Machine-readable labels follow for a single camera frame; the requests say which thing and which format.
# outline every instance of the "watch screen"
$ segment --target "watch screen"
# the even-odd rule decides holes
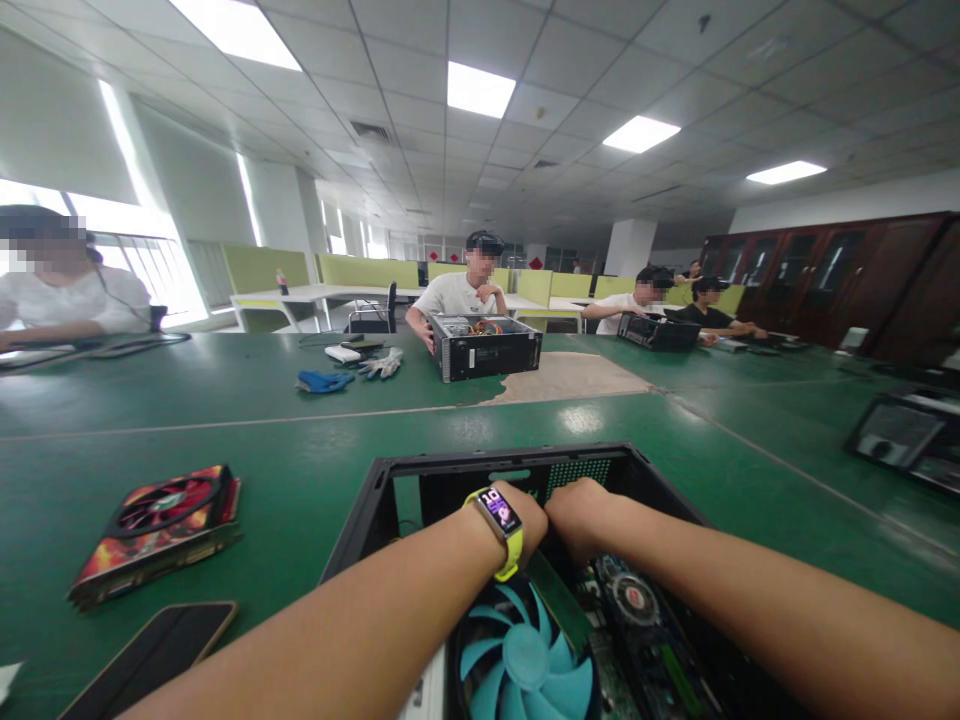
[[[520,518],[513,511],[507,501],[501,497],[496,488],[487,488],[480,493],[480,501],[489,511],[490,515],[500,524],[500,529],[504,534],[512,533],[520,527]]]

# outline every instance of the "ceiling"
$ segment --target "ceiling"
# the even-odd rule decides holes
[[[0,0],[0,23],[414,232],[605,241],[619,219],[702,226],[960,165],[956,0],[256,4],[305,72],[221,54],[167,0]],[[446,107],[448,58],[518,81],[503,121]],[[683,130],[641,155],[601,144],[637,114]],[[793,160],[829,171],[744,179]]]

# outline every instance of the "white glove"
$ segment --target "white glove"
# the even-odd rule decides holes
[[[360,363],[360,374],[367,374],[367,380],[373,380],[373,376],[380,373],[380,379],[386,380],[393,375],[399,368],[403,360],[403,350],[400,348],[390,348],[390,354],[379,360],[364,360]]]

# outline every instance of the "gloves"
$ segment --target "gloves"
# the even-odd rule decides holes
[[[353,373],[324,375],[313,370],[301,370],[297,373],[297,384],[294,387],[309,393],[328,393],[343,390],[347,383],[352,380]]]
[[[380,372],[380,379],[386,380],[393,375],[400,367],[403,360],[403,350],[400,348],[390,348],[390,354],[380,360],[364,360],[360,363],[361,374],[367,374],[367,380],[373,380],[373,376]]]

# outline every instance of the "green tabletop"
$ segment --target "green tabletop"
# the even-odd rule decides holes
[[[499,378],[444,385],[397,340],[410,352],[396,378],[317,398],[293,379],[331,369],[326,357],[282,335],[0,379],[0,664],[27,663],[4,717],[55,716],[170,603],[236,600],[229,641],[308,592],[378,455],[633,442],[721,529],[960,627],[960,504],[839,450],[884,381],[826,353],[658,355],[549,335],[545,349],[603,354],[662,393],[477,407]],[[219,462],[245,481],[243,539],[79,616],[64,597],[123,494]]]

